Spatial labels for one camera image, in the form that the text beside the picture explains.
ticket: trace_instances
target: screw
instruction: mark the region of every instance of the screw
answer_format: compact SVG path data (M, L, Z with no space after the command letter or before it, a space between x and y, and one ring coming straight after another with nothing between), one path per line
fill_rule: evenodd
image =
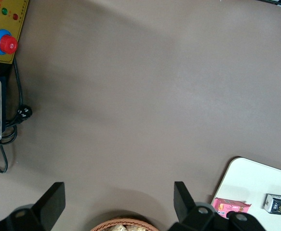
M243 214L237 214L236 218L240 221L247 221L247 217Z
M27 211L21 210L21 211L19 211L18 213L15 214L15 217L16 218L23 217L26 213L27 213Z
M200 212L201 214L207 214L207 213L208 213L208 210L207 210L206 208L204 208L204 207L200 207L200 208L198 209L198 212Z

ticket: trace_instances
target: pink snack package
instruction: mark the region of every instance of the pink snack package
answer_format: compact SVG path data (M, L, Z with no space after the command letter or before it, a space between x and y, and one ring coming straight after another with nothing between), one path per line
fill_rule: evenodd
M247 213L251 205L245 204L240 201L215 198L213 202L213 207L219 215L221 215L224 218L227 218L227 213L230 211Z

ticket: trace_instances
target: red indicator light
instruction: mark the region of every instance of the red indicator light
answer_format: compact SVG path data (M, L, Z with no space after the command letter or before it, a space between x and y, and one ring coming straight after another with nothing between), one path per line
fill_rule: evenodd
M18 15L17 14L13 14L13 19L17 20L18 19Z

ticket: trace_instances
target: wicker basket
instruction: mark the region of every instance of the wicker basket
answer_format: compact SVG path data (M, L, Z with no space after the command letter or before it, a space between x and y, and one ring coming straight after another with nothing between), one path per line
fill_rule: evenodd
M142 221L142 220L137 220L133 218L114 218L108 221L105 221L98 226L95 226L91 231L102 231L104 229L110 228L111 226L114 225L135 225L139 227L143 227L146 229L146 231L159 231L157 228L154 226Z

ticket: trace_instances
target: white tray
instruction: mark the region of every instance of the white tray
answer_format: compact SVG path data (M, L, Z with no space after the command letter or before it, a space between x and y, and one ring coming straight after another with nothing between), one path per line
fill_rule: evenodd
M263 209L267 193L281 195L281 170L240 157L230 163L214 198L252 204L248 213L267 231L281 230L281 215Z

